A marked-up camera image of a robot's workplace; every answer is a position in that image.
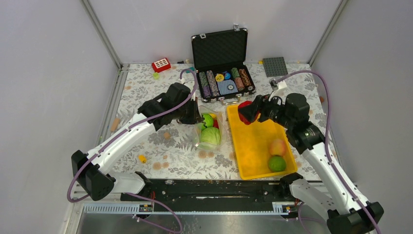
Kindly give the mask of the green toy lime front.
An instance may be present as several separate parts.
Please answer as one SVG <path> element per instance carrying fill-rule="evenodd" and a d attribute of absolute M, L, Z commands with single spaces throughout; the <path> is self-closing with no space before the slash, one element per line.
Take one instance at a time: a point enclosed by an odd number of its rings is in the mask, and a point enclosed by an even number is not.
<path fill-rule="evenodd" d="M 286 161 L 282 156 L 272 156 L 268 160 L 267 165 L 269 170 L 274 173 L 282 172 L 287 167 Z"/>

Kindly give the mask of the orange toy peach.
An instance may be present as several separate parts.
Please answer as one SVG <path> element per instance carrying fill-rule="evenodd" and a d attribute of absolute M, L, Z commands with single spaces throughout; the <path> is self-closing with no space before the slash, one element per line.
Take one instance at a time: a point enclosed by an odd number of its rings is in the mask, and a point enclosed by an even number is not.
<path fill-rule="evenodd" d="M 282 139 L 275 139 L 270 142 L 268 151 L 271 156 L 285 156 L 287 153 L 287 145 Z"/>

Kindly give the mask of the red toy apple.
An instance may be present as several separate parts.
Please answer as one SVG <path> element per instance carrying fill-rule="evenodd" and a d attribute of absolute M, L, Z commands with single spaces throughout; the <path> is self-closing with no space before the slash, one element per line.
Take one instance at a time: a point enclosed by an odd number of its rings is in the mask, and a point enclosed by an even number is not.
<path fill-rule="evenodd" d="M 219 124 L 218 124 L 218 121 L 216 119 L 213 121 L 213 127 L 219 129 Z"/>

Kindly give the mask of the clear zip top bag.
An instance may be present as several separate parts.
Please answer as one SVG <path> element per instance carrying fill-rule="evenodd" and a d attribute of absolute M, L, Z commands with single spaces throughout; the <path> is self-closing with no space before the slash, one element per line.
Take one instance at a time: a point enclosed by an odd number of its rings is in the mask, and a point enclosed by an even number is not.
<path fill-rule="evenodd" d="M 205 106 L 200 106 L 199 111 L 202 119 L 193 128 L 191 142 L 198 149 L 218 150 L 227 139 L 224 115 Z"/>

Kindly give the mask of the green striped toy watermelon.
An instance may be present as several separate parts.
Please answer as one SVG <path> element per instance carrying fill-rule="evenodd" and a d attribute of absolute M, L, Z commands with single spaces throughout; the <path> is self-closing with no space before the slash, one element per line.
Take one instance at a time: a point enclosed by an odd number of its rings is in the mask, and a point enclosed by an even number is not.
<path fill-rule="evenodd" d="M 214 119 L 210 114 L 202 114 L 203 121 L 201 123 L 201 130 L 205 128 L 213 127 Z"/>

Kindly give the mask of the green toy cabbage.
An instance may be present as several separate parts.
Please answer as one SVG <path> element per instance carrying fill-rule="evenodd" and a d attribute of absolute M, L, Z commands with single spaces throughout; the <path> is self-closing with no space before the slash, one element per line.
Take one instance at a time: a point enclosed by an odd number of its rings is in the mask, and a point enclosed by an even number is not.
<path fill-rule="evenodd" d="M 219 145 L 221 143 L 221 132 L 215 127 L 205 128 L 201 132 L 200 141 L 212 145 Z"/>

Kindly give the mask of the red toy pepper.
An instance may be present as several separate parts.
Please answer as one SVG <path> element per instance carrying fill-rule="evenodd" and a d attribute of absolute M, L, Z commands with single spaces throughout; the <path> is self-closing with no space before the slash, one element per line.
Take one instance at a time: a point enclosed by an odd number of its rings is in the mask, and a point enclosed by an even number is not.
<path fill-rule="evenodd" d="M 244 123 L 245 125 L 249 125 L 252 122 L 255 121 L 255 119 L 252 117 L 250 109 L 249 109 L 249 105 L 252 104 L 252 101 L 244 101 L 241 104 L 238 105 L 238 115 L 239 115 L 239 119 L 242 123 Z"/>

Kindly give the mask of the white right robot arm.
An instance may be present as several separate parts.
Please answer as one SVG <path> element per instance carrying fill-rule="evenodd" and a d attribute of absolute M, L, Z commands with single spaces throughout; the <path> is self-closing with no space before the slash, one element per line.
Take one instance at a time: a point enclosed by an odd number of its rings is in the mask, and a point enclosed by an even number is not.
<path fill-rule="evenodd" d="M 297 93 L 289 94 L 285 101 L 258 95 L 238 107 L 243 123 L 271 120 L 284 127 L 288 142 L 311 164 L 329 192 L 320 192 L 294 173 L 281 179 L 281 198 L 302 201 L 323 217 L 332 234 L 379 234 L 383 207 L 370 202 L 346 175 L 330 152 L 328 134 L 309 120 L 309 111 L 306 97 Z"/>

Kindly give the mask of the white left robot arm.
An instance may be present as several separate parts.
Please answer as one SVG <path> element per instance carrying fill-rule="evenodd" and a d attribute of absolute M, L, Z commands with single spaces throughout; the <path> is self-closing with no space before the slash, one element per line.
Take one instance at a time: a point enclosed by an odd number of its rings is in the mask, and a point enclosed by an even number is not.
<path fill-rule="evenodd" d="M 202 118 L 195 97 L 196 88 L 173 83 L 168 90 L 145 101 L 137 113 L 115 134 L 86 153 L 80 150 L 71 156 L 73 183 L 77 182 L 93 201 L 110 193 L 132 193 L 139 200 L 151 194 L 150 185 L 141 173 L 113 171 L 117 161 L 137 143 L 163 126 L 178 120 L 182 124 L 198 124 Z"/>

